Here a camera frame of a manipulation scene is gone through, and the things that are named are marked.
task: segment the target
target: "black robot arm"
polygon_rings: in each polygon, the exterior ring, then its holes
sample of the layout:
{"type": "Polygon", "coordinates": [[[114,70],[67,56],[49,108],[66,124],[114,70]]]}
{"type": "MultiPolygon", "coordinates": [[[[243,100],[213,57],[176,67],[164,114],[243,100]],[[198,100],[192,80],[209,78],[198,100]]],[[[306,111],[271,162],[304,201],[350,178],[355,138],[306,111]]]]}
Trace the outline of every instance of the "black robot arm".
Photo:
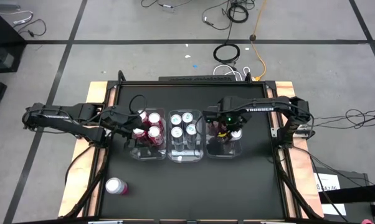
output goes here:
{"type": "Polygon", "coordinates": [[[131,136],[135,128],[147,129],[140,114],[121,112],[119,106],[104,108],[98,103],[79,103],[74,106],[48,106],[34,103],[22,117],[25,128],[53,128],[85,138],[96,147],[107,146],[108,132],[131,136]]]}
{"type": "Polygon", "coordinates": [[[237,131],[251,118],[251,113],[279,112],[286,116],[287,123],[277,131],[277,142],[281,146],[293,145],[293,134],[301,124],[311,119],[308,102],[297,97],[243,99],[226,96],[211,110],[203,111],[207,123],[218,122],[219,135],[237,131]]]}

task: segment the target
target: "plastic container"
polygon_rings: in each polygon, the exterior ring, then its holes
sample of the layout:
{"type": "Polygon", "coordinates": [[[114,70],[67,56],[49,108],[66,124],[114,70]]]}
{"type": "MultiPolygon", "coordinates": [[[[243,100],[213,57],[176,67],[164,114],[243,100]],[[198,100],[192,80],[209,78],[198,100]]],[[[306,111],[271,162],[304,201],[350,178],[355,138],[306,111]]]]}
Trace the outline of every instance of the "plastic container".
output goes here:
{"type": "Polygon", "coordinates": [[[243,130],[227,134],[220,133],[222,127],[217,121],[206,123],[206,151],[213,159],[232,159],[242,153],[243,130]]]}
{"type": "Polygon", "coordinates": [[[174,162],[197,162],[204,155],[203,120],[198,110],[174,110],[168,117],[168,158],[174,162]]]}
{"type": "Polygon", "coordinates": [[[167,132],[165,112],[162,108],[147,108],[141,114],[148,131],[134,129],[127,148],[132,158],[139,161],[166,157],[167,132]]]}

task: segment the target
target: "paper sign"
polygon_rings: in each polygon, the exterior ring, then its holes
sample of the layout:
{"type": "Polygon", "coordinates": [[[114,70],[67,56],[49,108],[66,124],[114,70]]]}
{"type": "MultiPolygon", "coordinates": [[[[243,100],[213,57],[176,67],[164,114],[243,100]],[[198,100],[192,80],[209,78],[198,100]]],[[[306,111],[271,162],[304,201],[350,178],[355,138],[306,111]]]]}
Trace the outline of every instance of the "paper sign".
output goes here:
{"type": "MultiPolygon", "coordinates": [[[[320,187],[319,179],[316,173],[315,180],[316,180],[316,188],[318,189],[318,192],[321,192],[322,189],[320,187]]],[[[339,189],[339,182],[338,182],[338,176],[337,175],[331,175],[331,174],[319,174],[320,180],[322,181],[322,185],[325,191],[328,190],[338,190],[339,189]]],[[[335,204],[336,208],[339,210],[339,212],[342,215],[347,215],[345,212],[344,204],[335,204]]],[[[329,215],[338,215],[337,211],[331,204],[325,204],[322,205],[323,213],[329,214],[329,215]]]]}

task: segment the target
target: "black cable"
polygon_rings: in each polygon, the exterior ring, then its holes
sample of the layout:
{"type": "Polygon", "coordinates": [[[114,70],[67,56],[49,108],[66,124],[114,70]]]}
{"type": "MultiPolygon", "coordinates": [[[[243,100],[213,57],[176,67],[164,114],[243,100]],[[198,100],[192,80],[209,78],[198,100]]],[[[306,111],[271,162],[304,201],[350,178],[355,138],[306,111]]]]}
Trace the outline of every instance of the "black cable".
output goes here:
{"type": "Polygon", "coordinates": [[[42,36],[42,35],[44,35],[46,33],[46,23],[42,19],[34,20],[33,22],[30,22],[30,23],[26,24],[25,26],[21,27],[17,33],[18,34],[22,34],[22,33],[25,33],[25,32],[27,32],[28,34],[30,34],[31,37],[35,37],[35,36],[40,37],[40,36],[42,36]],[[44,25],[44,31],[41,34],[36,34],[33,31],[31,31],[31,30],[21,31],[21,30],[25,29],[26,27],[28,27],[29,25],[34,24],[34,23],[39,22],[39,21],[41,21],[43,23],[43,25],[44,25]]]}
{"type": "Polygon", "coordinates": [[[375,124],[370,124],[370,125],[364,125],[366,124],[367,122],[369,121],[374,121],[375,118],[371,118],[371,119],[367,119],[363,122],[360,122],[358,124],[354,124],[352,126],[348,126],[348,127],[333,127],[333,126],[325,126],[325,125],[316,125],[315,127],[323,127],[323,128],[332,128],[332,129],[350,129],[350,128],[354,128],[354,129],[358,129],[358,128],[362,128],[362,127],[371,127],[371,126],[375,126],[375,124]]]}
{"type": "Polygon", "coordinates": [[[371,182],[370,180],[367,180],[364,177],[350,177],[350,179],[361,179],[361,180],[364,180],[365,182],[367,182],[369,184],[375,185],[375,183],[371,182]]]}
{"type": "Polygon", "coordinates": [[[324,127],[324,128],[334,128],[334,129],[349,129],[349,128],[359,129],[359,128],[362,128],[362,127],[375,126],[375,124],[365,125],[367,122],[375,120],[375,115],[368,115],[368,113],[373,113],[373,112],[375,112],[375,111],[373,110],[373,111],[367,111],[367,112],[363,113],[362,111],[357,110],[357,109],[349,109],[347,112],[345,112],[344,116],[332,116],[332,117],[327,117],[327,118],[315,118],[315,119],[333,119],[333,120],[318,123],[318,124],[315,124],[314,126],[315,127],[324,127]],[[348,113],[351,112],[351,111],[356,111],[356,112],[358,112],[358,114],[349,115],[348,113]],[[360,123],[355,123],[354,121],[351,120],[352,117],[357,117],[357,118],[362,117],[363,121],[360,122],[360,123]],[[325,126],[324,125],[324,124],[328,124],[328,123],[341,121],[343,119],[347,119],[350,123],[353,124],[353,126],[334,127],[334,126],[325,126]]]}
{"type": "Polygon", "coordinates": [[[66,134],[65,131],[34,131],[34,130],[30,130],[30,131],[35,132],[35,133],[66,134]]]}
{"type": "Polygon", "coordinates": [[[129,110],[131,111],[131,113],[133,114],[125,114],[125,113],[121,113],[121,112],[116,112],[116,111],[112,111],[112,110],[105,110],[105,111],[102,111],[101,113],[98,113],[96,114],[95,116],[93,116],[92,118],[90,118],[88,121],[85,121],[83,123],[81,123],[82,125],[85,125],[85,124],[88,124],[89,122],[95,120],[97,117],[101,116],[103,113],[107,113],[107,112],[112,112],[112,113],[116,113],[116,114],[121,114],[121,115],[125,115],[125,116],[129,116],[129,117],[137,117],[137,116],[140,116],[143,112],[146,111],[147,109],[147,105],[148,105],[148,100],[145,96],[143,96],[142,94],[138,94],[138,95],[135,95],[131,100],[130,100],[130,104],[129,104],[129,110]],[[145,105],[143,107],[143,109],[138,113],[137,111],[134,112],[132,111],[131,109],[131,105],[132,105],[132,102],[137,99],[137,97],[142,97],[145,101],[145,105]]]}
{"type": "Polygon", "coordinates": [[[245,8],[246,8],[247,10],[252,10],[252,9],[255,8],[254,0],[250,0],[250,1],[251,1],[251,2],[248,2],[247,0],[242,0],[242,2],[245,3],[245,8]],[[251,8],[248,8],[248,7],[247,7],[248,4],[252,4],[252,7],[251,7],[251,8]]]}
{"type": "Polygon", "coordinates": [[[291,181],[289,176],[287,175],[286,171],[284,170],[282,163],[278,162],[280,161],[279,154],[276,153],[276,168],[278,175],[280,178],[283,180],[285,185],[288,187],[288,189],[291,191],[293,197],[297,200],[297,203],[301,208],[304,210],[305,214],[308,216],[309,219],[317,219],[317,220],[322,220],[323,218],[320,217],[308,203],[305,201],[305,198],[301,195],[301,193],[298,191],[298,189],[295,187],[295,184],[291,181]]]}
{"type": "Polygon", "coordinates": [[[83,156],[86,152],[88,152],[88,150],[89,150],[91,147],[92,147],[92,146],[88,146],[84,151],[82,151],[79,155],[77,155],[76,158],[73,159],[73,161],[70,163],[69,167],[67,168],[67,170],[66,170],[66,172],[65,172],[64,185],[66,185],[66,183],[67,183],[67,178],[69,177],[70,169],[71,169],[71,167],[74,165],[75,161],[77,161],[81,156],[83,156]]]}
{"type": "Polygon", "coordinates": [[[228,5],[229,5],[229,1],[230,1],[230,0],[224,1],[224,2],[222,2],[222,3],[220,3],[220,4],[216,5],[216,6],[212,6],[212,7],[207,8],[206,10],[204,10],[204,11],[202,12],[202,14],[201,14],[201,21],[202,21],[203,23],[205,23],[205,24],[211,26],[212,28],[217,29],[217,30],[226,30],[226,29],[228,29],[228,28],[231,26],[231,22],[230,22],[230,21],[229,21],[229,25],[228,25],[227,27],[225,27],[225,28],[218,28],[218,27],[215,27],[213,23],[207,21],[207,17],[204,16],[204,14],[205,14],[208,10],[210,10],[210,9],[214,9],[215,7],[219,7],[219,6],[221,6],[221,5],[225,4],[225,3],[228,3],[228,5]]]}
{"type": "MultiPolygon", "coordinates": [[[[325,168],[327,168],[328,170],[330,171],[333,171],[334,173],[344,177],[345,179],[349,180],[350,182],[352,182],[353,184],[357,185],[358,187],[364,187],[360,184],[358,184],[357,182],[353,181],[352,179],[354,178],[351,178],[351,177],[347,177],[346,175],[342,174],[341,172],[339,172],[338,170],[332,168],[331,166],[329,166],[328,164],[325,164],[324,162],[320,161],[320,159],[318,159],[316,156],[314,156],[312,153],[310,153],[308,150],[305,150],[305,149],[302,149],[300,147],[296,147],[296,146],[293,146],[295,149],[298,149],[302,152],[305,152],[307,153],[310,157],[312,157],[316,162],[318,162],[319,164],[321,164],[322,166],[324,166],[325,168]]],[[[366,189],[369,193],[372,193],[375,195],[375,192],[373,192],[372,190],[369,190],[369,189],[366,189]]]]}
{"type": "Polygon", "coordinates": [[[214,57],[214,59],[217,60],[218,62],[224,64],[224,65],[226,65],[228,63],[235,63],[239,59],[239,57],[240,57],[239,46],[237,46],[235,44],[228,44],[229,37],[230,37],[230,32],[232,31],[232,24],[233,24],[232,19],[234,18],[234,16],[235,16],[235,12],[233,12],[232,18],[230,20],[229,33],[227,35],[225,43],[221,44],[218,47],[216,47],[215,50],[214,50],[214,52],[212,53],[212,56],[214,57]],[[220,59],[217,56],[218,50],[221,49],[221,48],[223,48],[223,47],[227,47],[227,46],[235,48],[236,49],[236,55],[234,57],[230,58],[230,59],[225,59],[225,60],[220,59]]]}
{"type": "Polygon", "coordinates": [[[227,14],[227,17],[230,19],[230,21],[235,22],[235,23],[243,23],[243,22],[245,22],[249,19],[249,11],[245,7],[243,7],[243,6],[241,6],[240,4],[237,4],[237,3],[231,4],[230,8],[228,8],[226,14],[227,14]],[[241,19],[241,20],[234,19],[234,14],[236,12],[236,10],[235,10],[236,8],[239,8],[239,9],[243,10],[243,13],[245,14],[244,19],[241,19]]]}
{"type": "Polygon", "coordinates": [[[319,180],[320,188],[321,188],[321,190],[322,190],[322,192],[323,192],[323,195],[325,195],[325,198],[327,199],[327,201],[329,202],[329,204],[331,204],[331,206],[333,206],[333,208],[336,210],[336,212],[338,213],[338,215],[339,215],[339,216],[340,216],[345,222],[348,222],[348,220],[343,216],[343,214],[341,214],[341,212],[337,209],[336,205],[330,200],[329,196],[328,196],[327,193],[326,193],[325,188],[323,187],[322,180],[320,179],[320,176],[319,176],[318,168],[316,168],[315,163],[313,162],[313,159],[312,159],[311,156],[310,156],[310,159],[311,159],[312,164],[313,164],[313,167],[314,167],[314,169],[315,169],[316,176],[318,176],[318,180],[319,180]]]}
{"type": "Polygon", "coordinates": [[[158,0],[154,0],[154,2],[152,2],[150,5],[148,5],[148,6],[144,6],[143,5],[143,2],[144,2],[145,0],[141,0],[141,2],[140,2],[140,5],[142,6],[142,7],[150,7],[150,6],[152,6],[154,3],[156,3],[156,2],[158,2],[158,0]]]}

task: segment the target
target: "soda can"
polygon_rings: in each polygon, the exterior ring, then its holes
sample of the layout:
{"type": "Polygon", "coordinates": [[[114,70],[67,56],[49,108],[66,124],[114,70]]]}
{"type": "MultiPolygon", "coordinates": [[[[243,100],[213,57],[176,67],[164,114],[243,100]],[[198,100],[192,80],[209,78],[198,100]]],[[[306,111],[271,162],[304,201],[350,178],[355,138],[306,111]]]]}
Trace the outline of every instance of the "soda can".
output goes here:
{"type": "Polygon", "coordinates": [[[171,117],[171,124],[174,127],[180,127],[182,128],[182,117],[178,114],[174,114],[171,117]]]}
{"type": "Polygon", "coordinates": [[[211,136],[217,136],[218,135],[218,122],[213,121],[210,124],[207,124],[207,134],[211,136]]]}
{"type": "Polygon", "coordinates": [[[161,121],[161,116],[158,113],[151,113],[149,115],[149,124],[150,126],[159,127],[160,130],[163,130],[163,122],[161,121]]]}
{"type": "Polygon", "coordinates": [[[189,124],[186,127],[186,142],[189,149],[196,148],[197,131],[194,124],[189,124]]]}
{"type": "Polygon", "coordinates": [[[139,116],[142,118],[142,122],[143,123],[146,123],[148,122],[148,114],[144,111],[142,112],[142,110],[138,110],[138,113],[139,113],[139,116]]]}
{"type": "Polygon", "coordinates": [[[182,114],[183,128],[186,129],[189,124],[193,123],[193,115],[189,112],[182,114]]]}
{"type": "Polygon", "coordinates": [[[135,128],[133,130],[133,138],[145,145],[150,144],[148,133],[145,130],[135,128]]]}
{"type": "Polygon", "coordinates": [[[123,195],[128,191],[128,184],[116,177],[113,177],[106,182],[106,191],[110,194],[123,195]]]}
{"type": "Polygon", "coordinates": [[[155,144],[156,146],[160,146],[162,145],[162,143],[164,143],[164,137],[161,134],[161,130],[159,127],[157,126],[150,127],[148,135],[149,135],[151,142],[153,142],[153,144],[155,144]]]}
{"type": "Polygon", "coordinates": [[[183,130],[180,127],[175,127],[171,130],[171,136],[173,137],[173,142],[175,150],[182,151],[183,146],[183,130]]]}
{"type": "Polygon", "coordinates": [[[238,131],[233,131],[230,133],[231,139],[230,141],[237,141],[240,140],[243,136],[243,131],[240,128],[238,131]]]}

